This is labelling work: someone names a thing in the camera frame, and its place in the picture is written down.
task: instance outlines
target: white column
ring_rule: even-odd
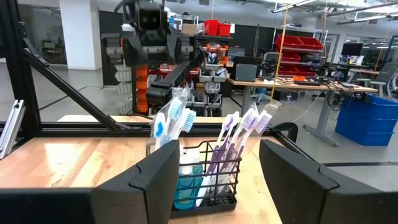
[[[340,61],[341,51],[343,50],[343,45],[346,42],[346,35],[340,34],[337,42],[336,53],[333,59],[333,63],[337,63]]]
[[[68,68],[101,68],[97,0],[60,0],[60,9]]]

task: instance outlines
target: floor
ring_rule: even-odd
[[[103,87],[101,70],[95,72],[67,70],[65,67],[54,67],[53,69],[99,109],[110,115],[120,114],[119,105],[125,101],[126,97],[117,93],[114,87]],[[87,114],[83,108],[66,97],[41,74],[35,70],[32,72],[42,121],[57,121],[67,114]],[[0,63],[0,89],[0,121],[5,121],[14,96],[4,63]],[[242,96],[233,95],[233,98],[242,102]],[[262,102],[258,108],[262,108],[266,103],[266,101]],[[273,117],[272,124],[297,119],[312,103],[309,93],[300,96],[297,101],[283,102]],[[394,178],[394,174],[398,171],[398,135],[393,135],[388,147],[364,147],[334,132],[338,113],[331,113],[326,132],[341,143],[340,147],[332,147],[302,128],[303,123],[316,126],[322,103],[323,98],[317,99],[311,109],[296,121],[300,128],[297,145],[320,163],[361,162],[362,166],[349,166],[349,164],[338,166],[335,164],[332,169],[377,189],[398,190],[398,179]],[[236,110],[240,110],[240,107],[229,98],[224,98],[224,115]]]

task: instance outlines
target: office chair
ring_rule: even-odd
[[[374,79],[374,81],[368,78],[358,78],[356,79],[359,82],[365,82],[365,86],[368,83],[371,84],[371,87],[377,85],[379,87],[379,96],[383,97],[384,93],[387,92],[387,96],[392,98],[390,83],[392,80],[392,90],[397,90],[396,87],[396,79],[397,79],[397,70],[398,63],[386,63],[383,68],[380,70],[379,75]]]

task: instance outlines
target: desk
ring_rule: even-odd
[[[61,120],[71,118],[95,121],[90,116],[77,118],[76,115],[64,116]],[[142,121],[133,116],[114,118]],[[212,139],[216,137],[180,138],[180,142],[196,146]],[[264,139],[280,144],[273,137]],[[147,141],[148,138],[33,138],[0,161],[0,188],[96,187],[143,159]],[[169,223],[282,223],[264,181],[258,152],[259,143],[241,162],[235,211],[178,218]]]
[[[228,79],[229,82],[231,82],[233,85],[240,85],[240,86],[245,86],[244,92],[243,92],[243,103],[242,103],[242,110],[241,114],[244,114],[250,107],[251,100],[250,100],[250,87],[261,87],[261,88],[272,88],[274,85],[273,84],[267,84],[264,83],[263,81],[256,80],[255,82],[239,82],[235,81],[232,79]],[[288,85],[283,85],[276,83],[275,88],[285,88],[285,89],[290,89],[290,90],[318,90],[318,91],[327,91],[327,94],[325,98],[332,97],[334,92],[330,90],[336,90],[335,87],[327,87],[325,85],[320,85],[320,86],[305,86],[305,85],[296,85],[296,84],[288,84]],[[342,87],[344,91],[350,91],[350,89]],[[368,92],[368,93],[377,93],[378,90],[373,89],[373,88],[366,88],[366,87],[355,87],[354,90],[356,92]],[[321,113],[319,115],[319,120],[316,128],[313,128],[307,124],[304,124],[303,127],[307,129],[309,132],[311,132],[313,135],[316,137],[326,141],[327,143],[331,144],[332,146],[338,147],[339,142],[334,140],[332,137],[326,134],[325,129],[326,129],[326,124],[328,122],[330,114],[330,107],[328,105],[328,101],[324,100]]]
[[[380,73],[380,72],[377,72],[377,71],[374,71],[374,70],[365,70],[365,69],[357,69],[357,68],[351,68],[349,71],[352,73],[352,75],[350,76],[348,82],[352,81],[352,79],[355,76],[355,73],[365,74],[368,77],[372,76],[371,79],[374,79],[374,77]]]

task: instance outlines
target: blue bin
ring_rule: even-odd
[[[345,99],[335,131],[364,146],[387,146],[398,119],[398,104],[376,96]]]
[[[361,113],[368,118],[398,119],[398,104],[374,95],[368,95],[365,102],[346,98],[341,110]]]

